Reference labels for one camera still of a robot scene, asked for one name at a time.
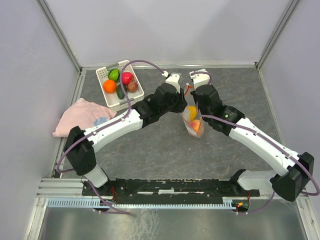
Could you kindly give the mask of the dark green toy avocado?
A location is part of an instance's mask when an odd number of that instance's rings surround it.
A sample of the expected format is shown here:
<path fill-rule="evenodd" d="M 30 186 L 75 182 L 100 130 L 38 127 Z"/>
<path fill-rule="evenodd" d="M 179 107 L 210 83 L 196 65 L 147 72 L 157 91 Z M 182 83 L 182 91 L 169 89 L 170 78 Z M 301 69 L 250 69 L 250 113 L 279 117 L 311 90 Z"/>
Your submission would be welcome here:
<path fill-rule="evenodd" d="M 124 93 L 124 91 L 122 90 L 122 87 L 121 87 L 120 84 L 119 84 L 119 85 L 117 86 L 117 88 L 116 88 L 116 94 L 117 94 L 117 97 L 118 97 L 120 100 L 122 100 L 122 99 L 125 98 L 125 93 Z"/>

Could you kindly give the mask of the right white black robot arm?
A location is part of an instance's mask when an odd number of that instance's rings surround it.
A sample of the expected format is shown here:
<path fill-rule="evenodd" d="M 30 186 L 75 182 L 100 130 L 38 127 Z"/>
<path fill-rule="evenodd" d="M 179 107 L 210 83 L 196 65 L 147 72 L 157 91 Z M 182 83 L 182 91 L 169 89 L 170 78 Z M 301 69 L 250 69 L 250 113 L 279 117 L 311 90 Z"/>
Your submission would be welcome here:
<path fill-rule="evenodd" d="M 267 185 L 278 196 L 293 202 L 314 181 L 315 158 L 310 153 L 298 153 L 265 134 L 241 111 L 223 104 L 213 85 L 200 85 L 191 95 L 200 116 L 210 127 L 242 143 L 271 166 L 274 174 Z"/>

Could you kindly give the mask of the peach toy fruit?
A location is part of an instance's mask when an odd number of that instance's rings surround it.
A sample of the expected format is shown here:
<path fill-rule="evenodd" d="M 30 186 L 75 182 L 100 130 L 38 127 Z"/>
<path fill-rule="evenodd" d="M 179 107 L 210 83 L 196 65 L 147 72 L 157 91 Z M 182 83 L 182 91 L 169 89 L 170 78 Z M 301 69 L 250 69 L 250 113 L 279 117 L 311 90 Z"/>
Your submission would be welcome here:
<path fill-rule="evenodd" d="M 199 119 L 194 119 L 190 122 L 190 126 L 195 130 L 197 134 L 202 134 L 203 132 L 203 124 Z"/>

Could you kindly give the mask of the yellow toy lemon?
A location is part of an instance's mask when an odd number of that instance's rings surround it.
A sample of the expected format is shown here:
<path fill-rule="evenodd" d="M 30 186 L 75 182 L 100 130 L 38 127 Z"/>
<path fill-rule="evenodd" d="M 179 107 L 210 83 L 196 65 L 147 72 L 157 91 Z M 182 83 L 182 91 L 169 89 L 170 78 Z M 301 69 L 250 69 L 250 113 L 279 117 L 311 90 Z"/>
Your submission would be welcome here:
<path fill-rule="evenodd" d="M 196 109 L 195 106 L 188 105 L 185 108 L 185 110 L 186 110 L 186 114 L 185 115 L 186 115 L 186 120 L 187 121 L 191 122 L 191 121 L 196 119 L 196 117 L 197 117 L 197 109 Z"/>

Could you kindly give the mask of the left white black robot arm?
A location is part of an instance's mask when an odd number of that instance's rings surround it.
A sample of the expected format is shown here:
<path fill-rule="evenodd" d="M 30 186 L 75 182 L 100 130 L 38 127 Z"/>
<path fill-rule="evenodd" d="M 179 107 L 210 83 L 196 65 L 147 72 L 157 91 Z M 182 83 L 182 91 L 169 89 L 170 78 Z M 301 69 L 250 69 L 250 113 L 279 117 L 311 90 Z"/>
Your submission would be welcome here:
<path fill-rule="evenodd" d="M 64 154 L 77 175 L 87 178 L 99 195 L 106 195 L 111 183 L 98 165 L 96 153 L 119 137 L 157 122 L 168 112 L 182 113 L 186 106 L 183 89 L 163 83 L 153 94 L 105 123 L 86 130 L 73 127 L 67 137 Z"/>

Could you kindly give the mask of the clear orange zip top bag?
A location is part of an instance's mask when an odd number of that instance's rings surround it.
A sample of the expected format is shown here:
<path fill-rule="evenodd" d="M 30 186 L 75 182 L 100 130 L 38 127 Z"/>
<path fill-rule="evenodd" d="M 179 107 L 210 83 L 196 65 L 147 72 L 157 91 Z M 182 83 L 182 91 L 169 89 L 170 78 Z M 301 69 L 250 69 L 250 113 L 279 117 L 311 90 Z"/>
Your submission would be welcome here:
<path fill-rule="evenodd" d="M 204 134 L 205 124 L 203 119 L 198 114 L 198 110 L 191 95 L 193 89 L 194 87 L 191 86 L 189 83 L 185 84 L 183 90 L 187 106 L 181 113 L 181 117 L 187 132 L 195 138 L 201 138 Z"/>

